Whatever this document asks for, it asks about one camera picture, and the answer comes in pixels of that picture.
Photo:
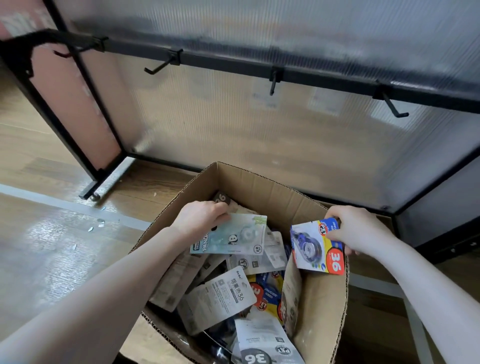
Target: metal hook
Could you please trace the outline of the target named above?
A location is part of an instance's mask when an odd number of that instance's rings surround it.
[[[275,92],[275,85],[277,82],[283,80],[283,68],[272,67],[272,73],[270,74],[270,81],[272,81],[272,87],[270,88],[270,96]]]
[[[410,113],[408,112],[402,112],[402,113],[398,112],[398,110],[395,108],[394,104],[388,97],[387,91],[388,91],[388,86],[379,85],[378,88],[375,90],[375,93],[373,94],[372,98],[385,101],[388,108],[391,110],[392,114],[396,118],[406,118],[407,116],[410,116]]]
[[[166,61],[165,63],[162,63],[161,65],[159,65],[157,68],[155,68],[154,70],[149,70],[148,68],[144,68],[144,71],[147,72],[148,74],[155,74],[155,73],[158,73],[160,72],[162,69],[164,69],[165,67],[167,67],[169,64],[173,64],[175,66],[180,66],[180,53],[183,52],[183,49],[180,49],[179,51],[169,51],[170,53],[170,58],[168,61]]]
[[[94,39],[94,43],[83,48],[75,49],[74,53],[78,54],[90,49],[96,49],[100,52],[105,52],[105,44],[103,42],[106,41],[108,37],[107,36],[104,36],[102,38],[93,37],[93,39]],[[70,58],[73,56],[72,53],[60,53],[60,52],[57,52],[56,50],[54,50],[53,53],[55,53],[57,56],[62,58]]]

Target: black metal frame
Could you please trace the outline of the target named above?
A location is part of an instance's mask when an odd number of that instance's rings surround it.
[[[116,132],[114,125],[108,115],[107,109],[103,105],[103,102],[93,84],[93,81],[86,70],[85,65],[79,53],[85,49],[96,49],[98,51],[106,51],[111,53],[136,56],[141,58],[153,59],[158,61],[164,61],[165,63],[157,67],[155,70],[145,70],[149,74],[155,74],[168,64],[175,65],[189,65],[200,68],[206,68],[210,70],[230,72],[243,74],[248,76],[266,78],[272,81],[271,94],[275,91],[275,84],[281,81],[297,83],[308,86],[315,86],[320,88],[327,88],[332,90],[344,91],[355,93],[359,95],[371,96],[375,99],[383,99],[390,110],[396,117],[406,117],[407,113],[399,113],[394,107],[391,100],[400,100],[410,103],[422,104],[426,106],[432,106],[443,109],[452,109],[457,111],[464,111],[470,113],[480,114],[480,100],[476,100],[469,96],[468,91],[474,87],[469,84],[459,85],[459,87],[465,90],[465,93],[459,96],[458,93],[450,93],[444,91],[435,91],[428,88],[421,88],[416,86],[408,86],[401,82],[387,83],[381,80],[369,80],[366,78],[358,78],[354,76],[341,76],[334,73],[320,72],[320,71],[306,71],[288,66],[278,66],[275,64],[268,64],[262,62],[245,61],[242,59],[234,59],[227,57],[218,57],[205,55],[203,53],[194,51],[184,51],[174,47],[156,47],[148,44],[141,44],[138,42],[118,41],[114,39],[108,39],[106,37],[92,37],[80,34],[73,34],[67,31],[65,23],[63,22],[58,9],[51,0],[44,0],[44,3],[52,15],[52,18],[60,31],[56,30],[41,30],[35,33],[30,33],[25,36],[20,36],[11,40],[7,40],[1,43],[0,50],[5,63],[10,70],[15,74],[19,82],[19,86],[27,95],[29,100],[39,110],[42,116],[47,120],[52,129],[59,135],[64,144],[70,149],[70,151],[77,157],[81,165],[92,177],[93,182],[82,192],[82,198],[88,198],[91,196],[98,186],[111,174],[111,172],[124,160],[125,157],[131,156],[137,159],[143,159],[159,164],[164,164],[184,170],[190,170],[194,172],[200,172],[201,168],[186,166],[175,162],[169,162],[156,158],[150,158],[142,156],[136,153],[130,153],[125,150],[121,140]],[[72,139],[72,137],[65,130],[61,122],[49,108],[47,103],[37,92],[35,87],[29,81],[29,78],[33,76],[33,69],[31,65],[31,54],[33,47],[43,43],[62,43],[67,45],[69,52],[73,59],[77,63],[77,66],[85,79],[92,96],[97,102],[101,112],[103,113],[109,127],[112,130],[117,142],[121,147],[121,153],[105,170],[95,170],[84,153],[80,150],[78,145]],[[172,40],[170,44],[173,46],[179,44],[181,41],[178,39]],[[396,224],[396,216],[404,212],[415,202],[419,201],[427,193],[439,186],[445,180],[453,176],[460,169],[473,161],[475,158],[480,157],[480,146],[473,150],[468,156],[464,157],[449,171],[440,176],[436,181],[427,186],[423,191],[417,194],[414,198],[408,201],[404,206],[398,209],[396,212],[388,212],[385,210],[377,210],[368,208],[369,211],[387,216],[392,219],[392,224],[397,236],[398,227]],[[312,194],[306,194],[311,198],[323,200],[325,202],[333,204],[344,204],[345,201],[338,201],[335,199],[317,196]],[[461,251],[468,249],[467,247],[474,248],[476,245],[471,245],[474,237],[480,235],[480,230],[476,225],[462,225],[458,227],[460,231],[463,231],[468,237],[462,242]],[[432,241],[425,243],[418,248],[418,251],[429,257],[431,261],[437,261],[438,257],[445,256],[445,252],[448,251],[448,247],[451,244],[451,240],[442,235],[433,239]],[[459,249],[455,248],[450,251],[453,255],[458,252]]]

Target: cardboard box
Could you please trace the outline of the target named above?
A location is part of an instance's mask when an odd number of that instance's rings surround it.
[[[225,163],[216,162],[199,173],[164,208],[140,237],[134,249],[151,239],[174,221],[180,209],[191,201],[210,200],[221,190],[239,204],[268,216],[268,225],[290,239],[290,227],[323,219],[327,209],[301,193]],[[332,363],[342,331],[348,299],[348,264],[341,276],[303,272],[303,287],[293,342],[306,364]],[[172,324],[172,315],[164,315],[147,305],[142,315],[169,342],[191,361],[213,362],[199,338],[191,338]]]

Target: person's right arm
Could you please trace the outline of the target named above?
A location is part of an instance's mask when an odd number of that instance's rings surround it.
[[[332,206],[325,217],[332,216],[341,225],[327,237],[372,256],[390,271],[447,364],[480,363],[480,303],[364,208]]]

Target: wooden floor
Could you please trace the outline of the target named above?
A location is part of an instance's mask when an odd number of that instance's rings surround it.
[[[194,174],[136,161],[95,204],[77,197],[90,179],[21,92],[0,73],[0,184],[152,221]],[[139,230],[0,194],[0,340],[125,256]],[[351,271],[395,283],[374,259]],[[478,254],[439,265],[480,300]],[[435,363],[443,363],[431,344]],[[122,352],[139,363],[186,363],[141,318]],[[351,287],[339,363],[418,363],[401,299]]]

